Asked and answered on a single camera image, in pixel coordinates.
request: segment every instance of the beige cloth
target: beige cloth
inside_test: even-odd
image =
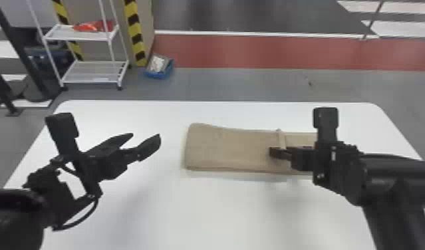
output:
[[[316,133],[240,130],[191,124],[185,150],[189,170],[310,174],[269,156],[269,147],[313,146]]]

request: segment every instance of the black cable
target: black cable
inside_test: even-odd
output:
[[[70,169],[70,168],[66,167],[65,165],[60,166],[60,168],[61,168],[63,171],[65,171],[66,173],[68,173],[68,174],[72,174],[72,175],[74,175],[74,176],[76,176],[76,177],[80,178],[80,175],[79,175],[79,174],[78,174],[75,170],[72,170],[72,169]]]
[[[362,154],[360,158],[386,158],[386,159],[401,159],[401,160],[410,160],[409,158],[403,156],[395,156],[392,154]]]
[[[90,211],[88,211],[86,214],[84,214],[78,220],[71,222],[71,223],[68,223],[68,224],[65,224],[65,225],[54,227],[53,230],[54,231],[63,231],[63,230],[66,230],[66,229],[70,229],[71,227],[77,226],[78,224],[82,223],[85,219],[88,219],[88,217],[90,217],[90,215],[96,210],[98,204],[99,204],[99,199],[94,200]]]

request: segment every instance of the gray floor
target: gray floor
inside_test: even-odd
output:
[[[372,102],[425,159],[425,72],[178,68],[169,79],[153,80],[133,68],[122,92],[105,85],[69,88],[49,110],[26,110],[18,118],[0,110],[0,187],[40,132],[43,118],[71,99]]]

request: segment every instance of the yellow and black striped pole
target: yellow and black striped pole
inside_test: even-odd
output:
[[[138,5],[135,0],[124,0],[125,19],[128,25],[128,35],[132,41],[133,57],[136,65],[146,66],[147,58],[142,40],[142,28],[139,21]]]
[[[57,13],[57,17],[59,21],[63,25],[69,25],[68,12],[65,6],[63,6],[61,0],[51,0],[53,2],[53,6],[55,12]],[[70,50],[74,53],[77,60],[83,61],[82,57],[82,49],[75,41],[69,41]]]

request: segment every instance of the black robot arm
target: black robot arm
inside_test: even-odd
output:
[[[270,148],[270,156],[313,172],[313,183],[361,206],[378,250],[425,249],[425,162],[363,154],[337,140],[338,110],[316,108],[314,148]]]
[[[78,130],[69,113],[45,119],[59,155],[49,165],[31,173],[23,189],[0,189],[0,250],[37,250],[43,240],[43,229],[65,230],[88,218],[98,205],[102,190],[99,183],[114,180],[127,170],[127,165],[145,160],[156,152],[159,134],[135,148],[120,149],[133,134],[107,139],[87,152],[78,149]],[[74,169],[67,167],[72,163]],[[85,194],[74,198],[68,185],[59,180],[61,170],[76,176]],[[68,223],[92,204],[79,219]]]

